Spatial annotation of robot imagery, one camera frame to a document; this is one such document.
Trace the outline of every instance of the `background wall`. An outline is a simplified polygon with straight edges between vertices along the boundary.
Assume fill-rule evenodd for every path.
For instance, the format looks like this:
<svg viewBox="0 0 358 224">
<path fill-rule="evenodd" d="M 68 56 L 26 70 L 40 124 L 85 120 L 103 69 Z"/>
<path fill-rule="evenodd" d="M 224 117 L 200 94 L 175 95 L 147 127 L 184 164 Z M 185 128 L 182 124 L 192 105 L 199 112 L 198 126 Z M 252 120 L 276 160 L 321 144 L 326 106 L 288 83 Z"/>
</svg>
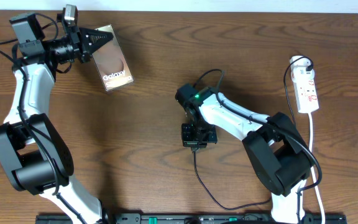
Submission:
<svg viewBox="0 0 358 224">
<path fill-rule="evenodd" d="M 333 12 L 358 13 L 358 0 L 0 0 L 0 9 L 186 12 Z"/>
</svg>

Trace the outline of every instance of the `wood grain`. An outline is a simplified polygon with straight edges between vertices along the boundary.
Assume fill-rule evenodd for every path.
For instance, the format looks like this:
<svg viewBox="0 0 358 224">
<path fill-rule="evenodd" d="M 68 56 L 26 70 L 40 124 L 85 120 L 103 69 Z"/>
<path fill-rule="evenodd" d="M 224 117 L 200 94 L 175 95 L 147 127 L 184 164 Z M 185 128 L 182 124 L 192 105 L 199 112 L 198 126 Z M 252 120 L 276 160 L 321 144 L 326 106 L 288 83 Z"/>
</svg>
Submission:
<svg viewBox="0 0 358 224">
<path fill-rule="evenodd" d="M 13 38 L 8 20 L 21 12 L 0 11 L 0 40 Z M 314 154 L 323 168 L 324 207 L 358 223 L 358 14 L 80 12 L 80 26 L 106 24 L 116 30 L 135 84 L 106 94 L 93 63 L 74 63 L 57 77 L 50 119 L 70 148 L 77 178 L 111 210 L 225 213 L 198 183 L 191 152 L 181 145 L 185 114 L 176 89 L 221 68 L 227 71 L 221 91 L 230 99 L 259 113 L 288 113 L 282 75 L 292 55 L 305 54 L 314 60 L 321 108 L 313 114 Z M 14 94 L 10 71 L 0 55 L 0 124 Z M 216 81 L 211 75 L 204 84 Z M 296 118 L 307 140 L 308 118 Z M 216 198 L 226 206 L 268 198 L 241 142 L 221 129 L 218 138 L 198 156 Z M 314 191 L 305 193 L 304 207 L 319 212 Z M 33 223 L 37 214 L 60 212 L 16 192 L 0 166 L 0 223 Z"/>
</svg>

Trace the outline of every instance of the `power strip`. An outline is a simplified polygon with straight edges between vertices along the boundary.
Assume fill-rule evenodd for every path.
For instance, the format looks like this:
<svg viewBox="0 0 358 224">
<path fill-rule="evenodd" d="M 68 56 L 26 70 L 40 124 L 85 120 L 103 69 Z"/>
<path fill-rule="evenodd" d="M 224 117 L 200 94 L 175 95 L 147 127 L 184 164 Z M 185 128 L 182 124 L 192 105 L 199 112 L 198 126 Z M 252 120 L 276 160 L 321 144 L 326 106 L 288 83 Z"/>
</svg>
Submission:
<svg viewBox="0 0 358 224">
<path fill-rule="evenodd" d="M 294 56 L 290 63 L 302 56 Z M 316 86 L 314 85 L 314 69 L 306 71 L 311 64 L 307 58 L 302 58 L 291 65 L 291 79 L 295 89 L 296 105 L 299 113 L 311 113 L 318 106 Z"/>
</svg>

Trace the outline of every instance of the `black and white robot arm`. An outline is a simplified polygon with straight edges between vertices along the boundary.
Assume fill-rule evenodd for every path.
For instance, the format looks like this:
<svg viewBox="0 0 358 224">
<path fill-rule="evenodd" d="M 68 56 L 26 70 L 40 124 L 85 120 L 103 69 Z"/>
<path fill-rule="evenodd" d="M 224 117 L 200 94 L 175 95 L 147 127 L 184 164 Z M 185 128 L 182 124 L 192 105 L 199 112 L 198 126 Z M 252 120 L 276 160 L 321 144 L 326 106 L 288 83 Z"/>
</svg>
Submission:
<svg viewBox="0 0 358 224">
<path fill-rule="evenodd" d="M 112 40 L 112 33 L 77 27 L 77 9 L 67 5 L 57 16 L 66 36 L 43 41 L 45 36 L 36 15 L 25 13 L 10 20 L 23 57 L 15 59 L 15 95 L 11 110 L 0 126 L 0 163 L 16 190 L 27 190 L 51 200 L 74 224 L 112 223 L 99 199 L 76 179 L 70 151 L 48 118 L 58 63 L 72 63 L 75 59 L 88 62 L 95 50 Z M 18 153 L 32 143 L 44 149 Z"/>
<path fill-rule="evenodd" d="M 183 145 L 196 153 L 199 148 L 206 147 L 207 143 L 216 143 L 214 126 L 238 138 L 247 151 L 256 176 L 272 193 L 272 217 L 276 222 L 298 223 L 297 191 L 305 185 L 313 161 L 300 150 L 299 145 L 264 125 L 268 123 L 284 128 L 302 139 L 289 117 L 282 113 L 270 117 L 247 110 L 231 102 L 212 87 L 197 91 L 186 84 L 178 89 L 175 98 L 190 119 L 189 124 L 182 124 Z M 260 122 L 250 121 L 238 114 Z M 284 145 L 273 152 L 270 146 L 282 140 Z M 301 202 L 299 213 L 300 218 L 305 215 Z"/>
</svg>

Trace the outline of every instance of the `smartphone box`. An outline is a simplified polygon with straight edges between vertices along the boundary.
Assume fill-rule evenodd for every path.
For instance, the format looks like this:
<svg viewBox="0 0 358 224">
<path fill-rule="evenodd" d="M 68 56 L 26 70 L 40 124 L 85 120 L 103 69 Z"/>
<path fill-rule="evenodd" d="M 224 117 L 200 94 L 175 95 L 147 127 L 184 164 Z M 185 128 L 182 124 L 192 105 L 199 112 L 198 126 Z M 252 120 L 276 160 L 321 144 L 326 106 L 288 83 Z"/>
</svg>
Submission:
<svg viewBox="0 0 358 224">
<path fill-rule="evenodd" d="M 111 25 L 96 30 L 112 32 L 113 39 L 95 51 L 92 56 L 106 91 L 134 82 L 117 36 Z"/>
</svg>

